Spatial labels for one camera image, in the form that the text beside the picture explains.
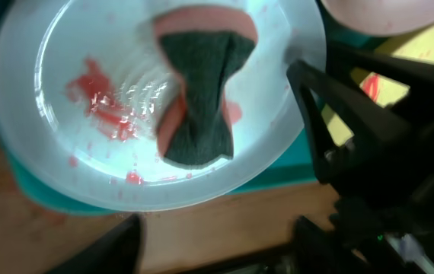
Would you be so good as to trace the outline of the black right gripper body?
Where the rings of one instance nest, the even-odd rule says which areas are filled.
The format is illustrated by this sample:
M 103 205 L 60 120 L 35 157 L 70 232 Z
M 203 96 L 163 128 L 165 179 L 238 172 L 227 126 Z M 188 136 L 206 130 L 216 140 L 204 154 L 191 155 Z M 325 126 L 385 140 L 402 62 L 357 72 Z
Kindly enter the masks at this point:
M 299 218 L 303 273 L 418 273 L 388 244 L 412 236 L 434 265 L 434 64 L 333 43 L 322 72 L 292 60 L 314 174 L 339 194 L 326 232 Z

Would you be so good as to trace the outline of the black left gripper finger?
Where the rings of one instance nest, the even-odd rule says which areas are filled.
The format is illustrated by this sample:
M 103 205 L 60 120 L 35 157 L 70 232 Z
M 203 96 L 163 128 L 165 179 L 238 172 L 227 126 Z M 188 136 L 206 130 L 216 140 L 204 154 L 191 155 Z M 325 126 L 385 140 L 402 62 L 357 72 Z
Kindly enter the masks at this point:
M 131 215 L 80 253 L 47 274 L 133 273 L 142 249 L 141 218 Z

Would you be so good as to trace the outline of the white plate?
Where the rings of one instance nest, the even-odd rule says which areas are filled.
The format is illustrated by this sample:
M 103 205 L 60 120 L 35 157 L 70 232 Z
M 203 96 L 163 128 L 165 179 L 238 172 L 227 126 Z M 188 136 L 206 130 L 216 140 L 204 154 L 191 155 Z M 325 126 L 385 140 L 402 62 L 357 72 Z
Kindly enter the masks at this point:
M 386 37 L 434 24 L 434 0 L 322 0 L 328 13 L 349 29 Z

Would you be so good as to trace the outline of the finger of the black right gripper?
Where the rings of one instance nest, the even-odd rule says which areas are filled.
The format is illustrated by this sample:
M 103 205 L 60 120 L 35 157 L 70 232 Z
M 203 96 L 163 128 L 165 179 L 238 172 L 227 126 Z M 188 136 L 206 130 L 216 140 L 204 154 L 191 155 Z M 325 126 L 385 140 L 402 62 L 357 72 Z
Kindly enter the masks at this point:
M 384 182 L 402 172 L 411 124 L 343 80 L 298 60 L 286 72 L 322 183 Z

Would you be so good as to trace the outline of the light blue plate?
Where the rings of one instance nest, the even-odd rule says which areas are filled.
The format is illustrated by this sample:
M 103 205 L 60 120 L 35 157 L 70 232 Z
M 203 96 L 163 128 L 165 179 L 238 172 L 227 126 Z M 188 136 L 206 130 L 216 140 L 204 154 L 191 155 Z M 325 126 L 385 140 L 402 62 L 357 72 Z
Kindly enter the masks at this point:
M 155 49 L 152 20 L 185 1 L 16 1 L 0 27 L 0 136 L 46 186 L 102 209 L 193 206 L 254 179 L 285 151 L 309 156 L 286 78 L 295 49 L 324 69 L 324 24 L 314 1 L 226 1 L 259 36 L 227 83 L 234 156 L 181 167 L 158 155 L 155 127 L 176 91 Z

